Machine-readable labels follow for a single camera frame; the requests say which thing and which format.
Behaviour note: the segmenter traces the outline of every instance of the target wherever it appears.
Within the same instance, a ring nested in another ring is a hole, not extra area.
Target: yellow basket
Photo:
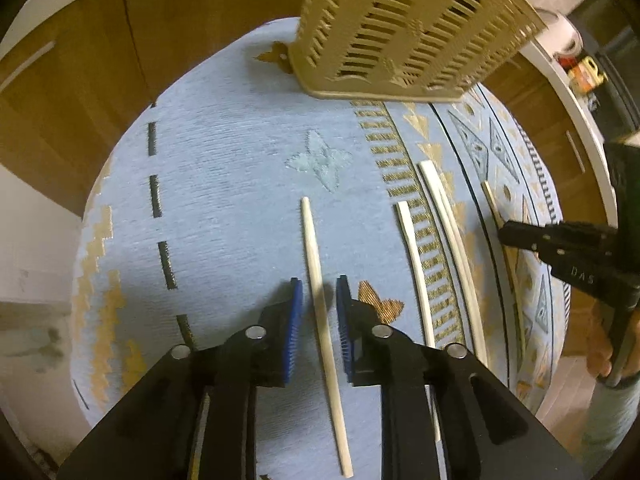
[[[526,0],[304,0],[289,59],[316,97],[455,101],[544,27]]]

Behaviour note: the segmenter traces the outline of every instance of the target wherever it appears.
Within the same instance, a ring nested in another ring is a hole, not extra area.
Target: metal rivet
[[[262,339],[267,335],[267,331],[263,326],[253,325],[244,331],[244,335],[249,339]]]
[[[191,354],[191,349],[187,345],[176,345],[171,348],[171,357],[174,359],[184,359],[189,357],[189,354]]]
[[[456,359],[462,359],[468,354],[468,350],[460,343],[451,343],[447,346],[447,354]]]
[[[386,338],[391,336],[394,330],[389,325],[376,325],[371,329],[371,333],[379,338]]]

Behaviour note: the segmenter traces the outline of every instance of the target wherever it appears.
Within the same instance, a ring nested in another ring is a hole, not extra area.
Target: human hand
[[[623,379],[640,372],[640,310],[636,310],[632,314],[629,325],[636,336],[636,342],[622,370]],[[587,370],[589,373],[593,377],[600,375],[607,377],[611,373],[612,355],[613,346],[602,327],[600,305],[596,302],[591,313],[591,327],[587,338]]]

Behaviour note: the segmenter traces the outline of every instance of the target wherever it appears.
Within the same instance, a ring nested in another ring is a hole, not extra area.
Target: sleeve
[[[611,457],[638,415],[640,383],[613,390],[597,383],[587,412],[580,461],[592,478]]]

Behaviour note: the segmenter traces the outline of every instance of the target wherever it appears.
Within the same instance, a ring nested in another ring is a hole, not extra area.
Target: round table
[[[532,143],[485,88],[455,104],[316,100],[287,62],[296,24],[263,25],[185,74],[113,150],[76,259],[72,379],[95,425],[181,342],[176,315],[188,315],[199,348],[214,346],[296,276],[305,282],[297,363],[287,388],[258,392],[258,474],[340,478],[308,290],[308,196],[354,472],[378,478],[379,393],[350,387],[341,371],[336,277],[424,342],[394,207],[407,200],[436,346],[473,350],[452,241],[415,166],[432,160],[470,263],[489,368],[535,412],[560,356],[569,291],[535,254],[506,253],[497,221],[546,224],[561,212]]]

